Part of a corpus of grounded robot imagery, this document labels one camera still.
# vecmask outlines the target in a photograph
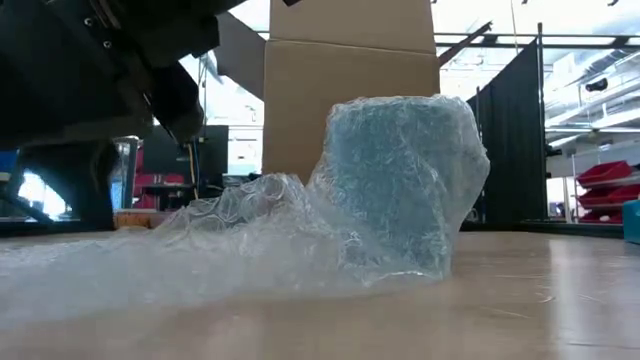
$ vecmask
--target ceiling light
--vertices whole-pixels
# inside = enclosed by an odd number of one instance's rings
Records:
[[[575,36],[575,37],[546,37],[544,38],[545,45],[609,45],[616,39],[615,36],[611,37],[588,37],[588,36]]]
[[[499,36],[497,42],[498,44],[515,45],[516,42],[518,44],[529,44],[533,40],[535,40],[535,36]]]
[[[574,128],[547,128],[545,132],[564,132],[564,133],[587,133],[593,131],[592,129],[574,129]]]
[[[640,128],[625,128],[625,127],[607,127],[602,129],[587,129],[587,128],[550,128],[544,130],[546,133],[588,133],[588,132],[601,132],[601,133],[640,133]]]
[[[556,140],[556,141],[552,141],[549,143],[549,146],[551,147],[560,147],[564,144],[570,143],[572,141],[574,141],[575,139],[577,139],[580,135],[573,135],[573,136],[569,136],[566,138],[562,138],[560,140]]]
[[[606,128],[606,127],[610,127],[610,126],[615,126],[615,125],[619,125],[622,123],[626,123],[629,121],[633,121],[640,118],[640,109],[636,109],[636,110],[631,110],[631,111],[625,111],[619,114],[615,114],[615,115],[609,115],[606,116],[596,122],[594,122],[593,124],[591,124],[592,127],[599,129],[599,128]]]
[[[640,129],[633,128],[604,128],[598,131],[606,133],[640,133]]]
[[[580,115],[580,113],[582,112],[582,108],[576,108],[573,109],[571,111],[567,111],[562,115],[558,115],[552,119],[549,119],[545,122],[544,126],[545,127],[551,127],[551,126],[555,126],[555,125],[560,125],[563,122],[571,119],[574,116]]]

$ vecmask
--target black curtain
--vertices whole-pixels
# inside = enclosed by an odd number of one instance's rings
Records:
[[[489,224],[547,217],[538,55],[534,41],[469,100],[491,161],[477,204]]]

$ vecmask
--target desk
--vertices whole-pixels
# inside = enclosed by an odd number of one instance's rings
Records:
[[[618,239],[462,233],[432,286],[99,313],[0,330],[0,358],[640,359],[639,272]]]

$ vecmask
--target clear bubble wrap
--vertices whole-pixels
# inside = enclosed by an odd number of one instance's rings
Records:
[[[0,323],[438,281],[488,173],[462,100],[337,105],[306,187],[266,175],[195,201],[149,232],[0,247]]]

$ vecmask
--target blue object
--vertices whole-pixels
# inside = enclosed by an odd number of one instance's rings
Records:
[[[111,206],[113,210],[122,209],[122,183],[119,181],[111,183]]]
[[[640,200],[624,203],[622,217],[624,240],[640,245]]]
[[[11,173],[18,159],[18,151],[0,151],[0,172]]]

